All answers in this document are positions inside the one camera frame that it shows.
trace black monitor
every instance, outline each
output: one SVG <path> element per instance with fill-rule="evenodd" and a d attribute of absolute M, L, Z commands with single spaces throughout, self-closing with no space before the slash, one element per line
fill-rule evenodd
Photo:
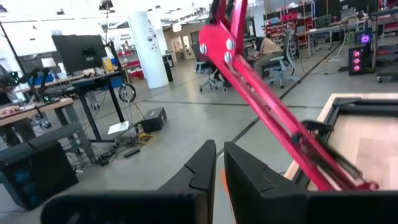
<path fill-rule="evenodd" d="M 68 73 L 102 67 L 107 57 L 99 35 L 53 35 L 52 40 Z"/>

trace red robotic arm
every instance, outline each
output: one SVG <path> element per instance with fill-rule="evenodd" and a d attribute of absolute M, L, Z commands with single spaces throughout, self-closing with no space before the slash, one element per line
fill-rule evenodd
<path fill-rule="evenodd" d="M 210 24 L 199 35 L 201 53 L 213 61 L 319 190 L 378 189 L 377 183 L 354 177 L 339 165 L 245 61 L 243 29 L 248 2 L 229 4 L 233 4 L 231 22 L 226 17 L 226 0 L 214 0 Z"/>

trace office chair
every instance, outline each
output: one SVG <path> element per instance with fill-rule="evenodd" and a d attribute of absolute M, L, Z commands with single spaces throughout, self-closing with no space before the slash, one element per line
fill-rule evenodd
<path fill-rule="evenodd" d="M 320 16 L 317 18 L 317 29 L 322 29 L 326 28 L 330 25 L 331 21 L 331 15 L 324 15 Z M 322 50 L 323 46 L 327 46 L 328 50 L 331 49 L 331 42 L 329 44 L 326 44 L 326 40 L 330 38 L 330 33 L 329 32 L 324 32 L 324 33 L 319 33 L 319 34 L 313 34 L 311 36 L 312 40 L 315 40 L 317 42 L 317 47 L 316 51 Z"/>
<path fill-rule="evenodd" d="M 210 88 L 218 89 L 217 83 L 224 81 L 215 80 L 212 76 L 218 71 L 217 67 L 213 65 L 213 63 L 207 61 L 207 58 L 200 53 L 199 44 L 192 44 L 192 51 L 195 55 L 195 60 L 197 60 L 195 64 L 195 73 L 201 73 L 207 75 L 208 79 L 199 86 L 199 91 L 203 91 L 203 87 L 209 85 Z"/>
<path fill-rule="evenodd" d="M 202 73 L 202 65 L 204 65 L 206 63 L 206 61 L 203 60 L 203 57 L 201 57 L 199 44 L 192 44 L 191 47 L 192 47 L 193 54 L 195 56 L 194 72 Z"/>
<path fill-rule="evenodd" d="M 279 81 L 280 88 L 285 88 L 283 85 L 283 79 L 298 81 L 300 83 L 299 77 L 293 76 L 294 74 L 294 60 L 292 53 L 290 52 L 289 45 L 292 40 L 292 31 L 287 30 L 284 42 L 284 55 L 276 58 L 270 59 L 271 62 L 279 62 L 272 65 L 267 65 L 262 68 L 263 72 L 272 72 L 272 78 L 266 80 L 266 83 L 273 84 L 275 81 Z M 288 69 L 293 69 L 291 74 L 285 74 Z"/>

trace computer tower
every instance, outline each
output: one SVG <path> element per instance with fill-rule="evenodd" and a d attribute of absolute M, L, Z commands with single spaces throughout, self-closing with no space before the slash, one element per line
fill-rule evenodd
<path fill-rule="evenodd" d="M 372 28 L 357 31 L 354 34 L 354 44 L 370 44 L 372 41 Z"/>
<path fill-rule="evenodd" d="M 13 201 L 26 210 L 78 183 L 61 144 L 35 139 L 0 151 L 0 180 Z"/>
<path fill-rule="evenodd" d="M 368 66 L 369 50 L 366 45 L 348 49 L 348 75 L 362 75 Z"/>
<path fill-rule="evenodd" d="M 167 121 L 167 116 L 164 108 L 156 108 L 149 110 L 144 119 L 141 121 L 144 132 L 151 133 L 153 131 L 160 131 Z"/>

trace white pillar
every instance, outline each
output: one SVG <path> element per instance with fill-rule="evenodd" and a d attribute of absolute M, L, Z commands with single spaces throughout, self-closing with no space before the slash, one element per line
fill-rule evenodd
<path fill-rule="evenodd" d="M 163 64 L 162 53 L 149 16 L 146 12 L 135 12 L 129 16 L 132 36 L 149 88 L 158 88 L 169 83 Z"/>
<path fill-rule="evenodd" d="M 148 16 L 150 19 L 150 23 L 154 26 L 156 39 L 159 44 L 160 52 L 162 55 L 165 54 L 167 48 L 166 38 L 164 37 L 163 27 L 162 27 L 162 18 L 163 12 L 161 10 L 153 10 L 148 12 Z"/>

